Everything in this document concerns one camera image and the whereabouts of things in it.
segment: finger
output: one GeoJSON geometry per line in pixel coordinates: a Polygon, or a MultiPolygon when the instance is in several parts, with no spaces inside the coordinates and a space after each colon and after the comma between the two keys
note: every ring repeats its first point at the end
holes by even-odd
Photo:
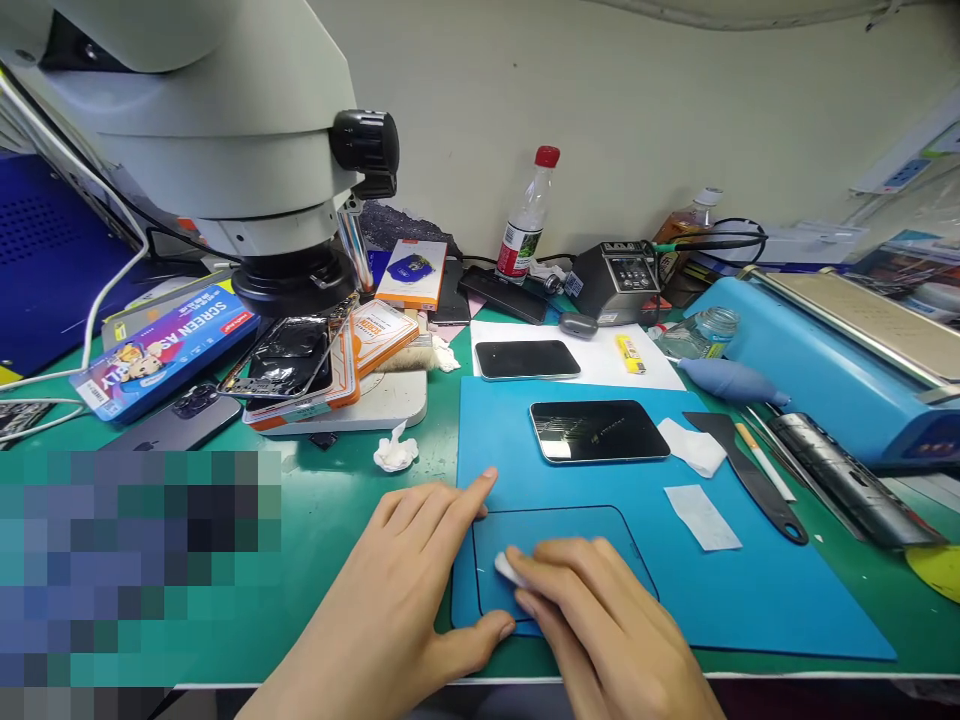
{"type": "Polygon", "coordinates": [[[380,502],[377,504],[376,509],[373,511],[373,515],[370,517],[370,522],[367,527],[385,527],[386,524],[390,522],[390,518],[393,516],[394,510],[397,509],[397,505],[399,505],[400,501],[403,500],[403,496],[406,494],[406,492],[406,489],[403,489],[384,493],[383,497],[380,498],[380,502]]]}
{"type": "Polygon", "coordinates": [[[423,507],[427,497],[443,487],[445,487],[443,483],[428,483],[408,488],[384,529],[393,535],[402,533],[420,512],[420,508],[423,507]]]}
{"type": "Polygon", "coordinates": [[[436,686],[439,688],[485,668],[497,645],[516,629],[517,624],[509,613],[494,610],[473,627],[438,635],[427,653],[427,667],[436,686]]]}
{"type": "Polygon", "coordinates": [[[430,497],[423,503],[417,516],[404,531],[404,537],[409,538],[417,550],[422,550],[433,536],[447,510],[462,494],[461,490],[449,485],[444,485],[443,488],[430,493],[430,497]]]}
{"type": "Polygon", "coordinates": [[[426,552],[435,555],[439,566],[449,569],[453,565],[467,530],[480,513],[496,481],[497,469],[487,468],[483,471],[483,475],[474,480],[470,487],[460,493],[460,497],[447,508],[443,519],[440,520],[440,524],[437,525],[437,529],[424,548],[426,552]]]}
{"type": "MultiPolygon", "coordinates": [[[[583,538],[548,540],[537,545],[533,558],[541,563],[573,570],[617,625],[626,630],[636,612],[637,601],[593,543],[583,538]]],[[[633,577],[629,568],[627,572],[633,577]]]]}
{"type": "Polygon", "coordinates": [[[643,611],[647,619],[662,632],[679,635],[683,644],[686,645],[686,640],[683,640],[680,628],[673,617],[663,605],[657,602],[653,595],[647,592],[647,589],[640,583],[616,548],[606,538],[595,538],[592,545],[600,557],[610,566],[614,576],[626,592],[630,594],[630,597],[633,598],[633,601],[643,611]]]}
{"type": "Polygon", "coordinates": [[[597,672],[563,615],[555,605],[527,590],[517,590],[515,597],[517,604],[537,621],[557,659],[574,716],[607,720],[610,713],[597,672]]]}
{"type": "Polygon", "coordinates": [[[607,658],[619,652],[625,636],[580,576],[568,567],[537,562],[515,547],[507,548],[507,560],[527,581],[528,589],[536,590],[560,608],[598,674],[604,677],[611,669],[607,658]]]}

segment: orange box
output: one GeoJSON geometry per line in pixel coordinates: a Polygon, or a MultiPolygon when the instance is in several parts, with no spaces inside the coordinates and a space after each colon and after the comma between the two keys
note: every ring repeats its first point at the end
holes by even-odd
{"type": "Polygon", "coordinates": [[[377,300],[396,308],[436,310],[447,244],[400,240],[383,273],[377,300]]]}
{"type": "Polygon", "coordinates": [[[350,316],[350,323],[353,354],[361,379],[420,334],[416,320],[393,309],[383,300],[373,300],[357,308],[350,316]]]}

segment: hand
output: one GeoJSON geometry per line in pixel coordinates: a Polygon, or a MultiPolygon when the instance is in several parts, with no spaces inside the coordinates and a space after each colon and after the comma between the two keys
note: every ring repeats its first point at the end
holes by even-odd
{"type": "Polygon", "coordinates": [[[680,628],[609,542],[553,540],[507,559],[579,720],[723,718],[680,628]]]}
{"type": "Polygon", "coordinates": [[[483,668],[516,624],[502,610],[444,635],[433,623],[453,560],[497,479],[383,496],[300,639],[238,718],[399,718],[483,668]]]}

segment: black scraper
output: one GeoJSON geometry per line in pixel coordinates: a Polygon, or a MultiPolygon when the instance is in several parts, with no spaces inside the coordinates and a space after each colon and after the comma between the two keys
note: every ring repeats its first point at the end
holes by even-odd
{"type": "Polygon", "coordinates": [[[727,458],[750,497],[787,540],[797,545],[810,542],[807,531],[793,514],[773,483],[737,446],[737,428],[728,415],[720,413],[684,413],[697,430],[709,433],[727,451],[727,458]]]}

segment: red bottle cap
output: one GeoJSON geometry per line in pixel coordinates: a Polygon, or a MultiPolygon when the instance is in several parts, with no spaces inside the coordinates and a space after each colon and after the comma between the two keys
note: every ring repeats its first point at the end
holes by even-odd
{"type": "Polygon", "coordinates": [[[537,149],[537,159],[534,162],[540,167],[554,168],[557,166],[559,159],[560,148],[555,148],[553,145],[541,145],[537,149]]]}

